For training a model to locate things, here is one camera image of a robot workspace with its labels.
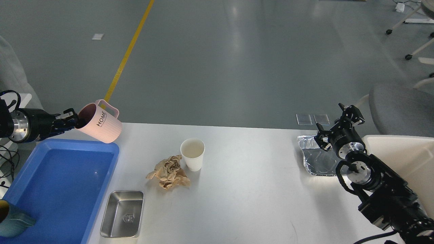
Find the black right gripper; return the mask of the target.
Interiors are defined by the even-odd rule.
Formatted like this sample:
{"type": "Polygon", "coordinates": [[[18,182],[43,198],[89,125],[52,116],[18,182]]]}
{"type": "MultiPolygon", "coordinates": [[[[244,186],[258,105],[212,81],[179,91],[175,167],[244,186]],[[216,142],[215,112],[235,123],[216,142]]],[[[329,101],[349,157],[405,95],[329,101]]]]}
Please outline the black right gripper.
{"type": "Polygon", "coordinates": [[[332,148],[340,159],[345,159],[350,152],[365,151],[365,144],[355,130],[355,126],[364,124],[366,120],[358,107],[345,106],[342,103],[338,106],[342,110],[342,115],[337,122],[338,129],[333,130],[333,126],[330,130],[324,130],[320,123],[316,123],[318,133],[314,136],[314,140],[322,150],[329,151],[332,148]]]}

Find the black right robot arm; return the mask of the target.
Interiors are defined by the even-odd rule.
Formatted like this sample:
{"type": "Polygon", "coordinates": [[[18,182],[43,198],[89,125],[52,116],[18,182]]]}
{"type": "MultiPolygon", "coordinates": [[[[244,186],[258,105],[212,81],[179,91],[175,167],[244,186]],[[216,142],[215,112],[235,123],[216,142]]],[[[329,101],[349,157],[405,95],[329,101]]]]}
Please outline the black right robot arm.
{"type": "Polygon", "coordinates": [[[392,228],[357,243],[399,234],[406,244],[432,244],[433,219],[421,208],[417,194],[377,156],[367,154],[354,127],[365,122],[360,110],[354,105],[338,105],[342,110],[340,118],[330,130],[316,123],[318,133],[314,139],[322,150],[332,149],[340,158],[335,173],[344,190],[359,197],[358,210],[378,228],[392,228]]]}

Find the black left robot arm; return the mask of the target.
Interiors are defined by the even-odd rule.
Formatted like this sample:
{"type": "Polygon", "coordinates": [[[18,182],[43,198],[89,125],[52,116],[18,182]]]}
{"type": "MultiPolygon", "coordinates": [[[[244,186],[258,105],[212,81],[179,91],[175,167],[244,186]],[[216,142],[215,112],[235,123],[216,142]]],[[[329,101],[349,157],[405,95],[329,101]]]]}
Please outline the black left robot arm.
{"type": "Polygon", "coordinates": [[[0,107],[0,137],[8,138],[14,143],[30,143],[42,141],[50,137],[61,135],[84,123],[73,108],[67,109],[63,114],[49,114],[42,109],[19,108],[21,96],[14,90],[5,90],[7,93],[16,93],[17,100],[9,105],[1,99],[0,107]]]}

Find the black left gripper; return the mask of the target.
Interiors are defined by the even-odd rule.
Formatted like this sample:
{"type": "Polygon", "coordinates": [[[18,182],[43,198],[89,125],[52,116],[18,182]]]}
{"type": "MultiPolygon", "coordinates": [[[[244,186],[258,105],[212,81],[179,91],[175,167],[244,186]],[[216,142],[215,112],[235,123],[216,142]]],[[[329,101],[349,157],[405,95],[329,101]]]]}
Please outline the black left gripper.
{"type": "Polygon", "coordinates": [[[42,109],[19,108],[11,112],[10,116],[12,134],[9,135],[9,139],[14,143],[42,141],[71,131],[78,124],[74,108],[69,108],[62,114],[55,115],[42,109]]]}

